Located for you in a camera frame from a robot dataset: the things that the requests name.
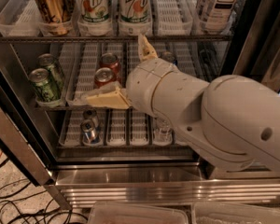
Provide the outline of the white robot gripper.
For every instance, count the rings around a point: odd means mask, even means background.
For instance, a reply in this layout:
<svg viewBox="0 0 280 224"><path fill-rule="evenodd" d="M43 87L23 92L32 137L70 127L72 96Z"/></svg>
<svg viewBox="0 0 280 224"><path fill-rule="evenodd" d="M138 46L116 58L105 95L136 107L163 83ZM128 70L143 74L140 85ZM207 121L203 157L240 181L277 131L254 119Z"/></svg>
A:
<svg viewBox="0 0 280 224"><path fill-rule="evenodd" d="M155 117L152 100L161 80L172 72L177 72L176 65L157 58L158 54L145 35L138 36L138 56L141 61L126 80L126 89L118 81L110 82L98 89L84 91L76 98L74 105L87 105L94 108L128 109Z"/></svg>

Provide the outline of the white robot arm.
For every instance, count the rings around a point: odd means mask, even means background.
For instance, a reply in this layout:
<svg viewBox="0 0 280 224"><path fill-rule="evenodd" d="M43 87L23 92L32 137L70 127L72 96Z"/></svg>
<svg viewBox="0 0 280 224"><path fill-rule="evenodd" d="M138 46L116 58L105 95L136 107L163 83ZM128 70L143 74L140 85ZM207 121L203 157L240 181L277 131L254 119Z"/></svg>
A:
<svg viewBox="0 0 280 224"><path fill-rule="evenodd" d="M111 82L85 92L92 107L134 109L165 120L203 159L225 171L259 161L280 176L280 95L236 75L208 83L181 72L138 36L138 64L126 85Z"/></svg>

